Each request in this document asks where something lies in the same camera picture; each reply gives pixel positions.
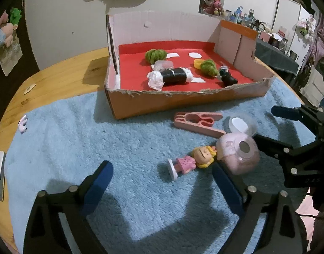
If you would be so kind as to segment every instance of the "wooden table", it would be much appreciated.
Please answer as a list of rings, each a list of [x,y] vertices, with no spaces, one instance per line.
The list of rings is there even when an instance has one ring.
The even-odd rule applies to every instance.
[[[18,89],[2,117],[0,151],[5,153],[8,151],[17,130],[17,123],[25,113],[59,99],[103,90],[108,57],[108,48],[87,52],[57,63],[28,78]],[[35,88],[23,95],[24,90],[33,83],[36,83]],[[0,202],[0,236],[17,250],[8,208],[7,183],[4,192],[4,201]]]

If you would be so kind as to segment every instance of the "pink dress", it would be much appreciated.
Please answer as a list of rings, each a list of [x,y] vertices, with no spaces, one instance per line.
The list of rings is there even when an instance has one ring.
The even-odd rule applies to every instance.
[[[187,174],[191,170],[196,168],[196,161],[191,156],[185,156],[179,159],[176,159],[176,164],[174,164],[176,172],[182,172],[182,174]]]

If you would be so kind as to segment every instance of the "blue towel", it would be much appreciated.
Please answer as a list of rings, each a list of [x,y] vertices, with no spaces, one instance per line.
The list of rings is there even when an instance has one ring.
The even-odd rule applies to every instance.
[[[227,128],[229,115],[247,112],[258,133],[291,143],[314,140],[300,122],[271,114],[274,105],[300,106],[299,100],[276,79],[265,97],[187,108],[223,112],[215,123]],[[238,221],[212,179],[211,168],[196,169],[171,181],[168,158],[183,157],[215,139],[176,129],[176,110],[115,120],[103,91],[56,101],[37,108],[24,134],[16,132],[5,171],[15,243],[22,253],[28,216],[37,192],[65,191],[79,185],[103,160],[114,165],[114,177],[88,221],[109,254],[217,253]],[[243,176],[247,185],[277,193],[285,189],[276,159],[261,154],[257,168]],[[297,208],[304,189],[286,189]],[[259,220],[246,250],[252,253],[264,219]]]

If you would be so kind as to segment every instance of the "green yarn ball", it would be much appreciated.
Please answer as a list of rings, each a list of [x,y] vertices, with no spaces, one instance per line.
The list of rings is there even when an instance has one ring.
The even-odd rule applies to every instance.
[[[216,77],[219,74],[219,71],[216,68],[216,64],[212,59],[205,60],[201,64],[201,71],[205,75],[209,75],[209,76],[213,76],[213,77]]]
[[[149,64],[155,64],[158,60],[166,60],[167,52],[162,49],[151,49],[145,53],[145,59]]]

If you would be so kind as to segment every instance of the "yellow hair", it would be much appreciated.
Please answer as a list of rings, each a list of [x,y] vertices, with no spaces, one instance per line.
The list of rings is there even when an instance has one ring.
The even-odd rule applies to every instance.
[[[194,153],[196,150],[200,149],[201,147],[197,147],[195,148],[192,152],[191,152],[191,156],[194,157]],[[199,168],[207,168],[210,164],[212,164],[214,162],[214,156],[216,156],[216,150],[214,150],[211,146],[206,146],[206,148],[208,149],[209,153],[212,156],[212,159],[209,161],[208,164],[196,164],[197,167]]]

